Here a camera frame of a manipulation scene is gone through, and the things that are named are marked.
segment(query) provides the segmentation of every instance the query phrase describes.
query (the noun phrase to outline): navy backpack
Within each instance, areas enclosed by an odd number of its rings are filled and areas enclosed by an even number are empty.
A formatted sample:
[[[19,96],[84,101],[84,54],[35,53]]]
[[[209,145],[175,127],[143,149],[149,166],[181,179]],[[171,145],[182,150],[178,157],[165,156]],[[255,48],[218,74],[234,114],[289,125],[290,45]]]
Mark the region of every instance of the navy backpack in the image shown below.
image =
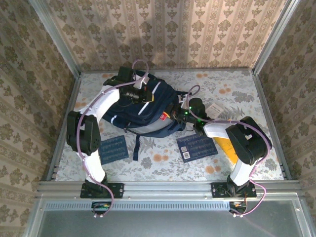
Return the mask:
[[[136,71],[136,74],[143,76],[145,73]],[[164,80],[152,74],[148,74],[148,77],[147,89],[154,95],[154,101],[132,104],[130,100],[121,97],[103,115],[114,126],[137,135],[133,160],[138,160],[140,136],[163,138],[185,128],[185,123],[171,120],[163,112],[168,106],[179,103],[178,95],[187,93],[174,90]]]

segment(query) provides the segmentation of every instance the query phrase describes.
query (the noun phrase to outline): white card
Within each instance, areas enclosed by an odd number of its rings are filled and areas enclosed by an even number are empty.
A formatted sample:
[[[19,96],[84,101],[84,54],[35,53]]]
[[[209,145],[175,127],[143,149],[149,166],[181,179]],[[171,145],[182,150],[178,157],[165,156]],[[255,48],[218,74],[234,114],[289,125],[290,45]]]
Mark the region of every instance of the white card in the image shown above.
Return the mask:
[[[210,107],[208,107],[206,109],[206,114],[207,116],[209,116],[211,119],[215,119],[217,118],[222,112],[224,111],[224,109],[222,107],[220,107],[218,104],[213,103],[211,104]]]

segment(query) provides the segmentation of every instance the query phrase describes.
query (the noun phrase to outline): blue notebook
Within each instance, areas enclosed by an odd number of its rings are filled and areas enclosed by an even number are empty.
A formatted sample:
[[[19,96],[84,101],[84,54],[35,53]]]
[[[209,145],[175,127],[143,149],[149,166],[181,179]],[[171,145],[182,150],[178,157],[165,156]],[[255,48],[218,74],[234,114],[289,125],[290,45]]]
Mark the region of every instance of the blue notebook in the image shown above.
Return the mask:
[[[184,163],[218,154],[212,138],[197,134],[177,139]]]
[[[119,159],[128,158],[124,135],[102,141],[99,147],[99,156],[101,164],[108,164]]]

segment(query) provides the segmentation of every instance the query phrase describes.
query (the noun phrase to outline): red tag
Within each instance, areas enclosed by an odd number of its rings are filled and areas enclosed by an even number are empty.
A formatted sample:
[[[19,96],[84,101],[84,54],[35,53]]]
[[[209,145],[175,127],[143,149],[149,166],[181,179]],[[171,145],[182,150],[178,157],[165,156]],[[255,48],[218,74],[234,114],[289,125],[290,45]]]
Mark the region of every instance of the red tag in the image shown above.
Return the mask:
[[[167,114],[165,112],[163,112],[162,115],[160,116],[160,119],[162,121],[165,121],[167,117],[168,117]]]

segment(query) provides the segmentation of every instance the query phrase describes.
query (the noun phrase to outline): table surface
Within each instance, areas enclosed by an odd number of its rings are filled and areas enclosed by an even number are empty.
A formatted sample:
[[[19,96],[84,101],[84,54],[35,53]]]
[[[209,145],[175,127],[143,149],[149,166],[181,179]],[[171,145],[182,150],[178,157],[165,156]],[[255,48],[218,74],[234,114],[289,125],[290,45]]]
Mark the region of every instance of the table surface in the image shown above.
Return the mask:
[[[82,74],[82,83],[77,97],[75,111],[84,107],[99,92],[102,84],[115,74]],[[260,104],[258,93],[250,71],[160,71],[154,75],[164,79],[173,88],[188,91],[195,84],[201,86],[196,95],[205,107],[216,103],[224,111],[217,119],[239,120],[251,116],[270,137],[267,122]],[[176,132],[166,138],[140,138],[139,160],[133,161],[135,135],[101,120],[101,140],[124,135],[129,158],[103,165],[110,181],[213,181],[225,180],[234,164],[215,143],[218,154],[183,163],[176,142],[177,138],[194,132]],[[272,148],[270,156],[257,168],[253,175],[257,180],[281,180],[282,171]],[[85,172],[80,158],[65,144],[58,166],[56,181],[83,181]]]

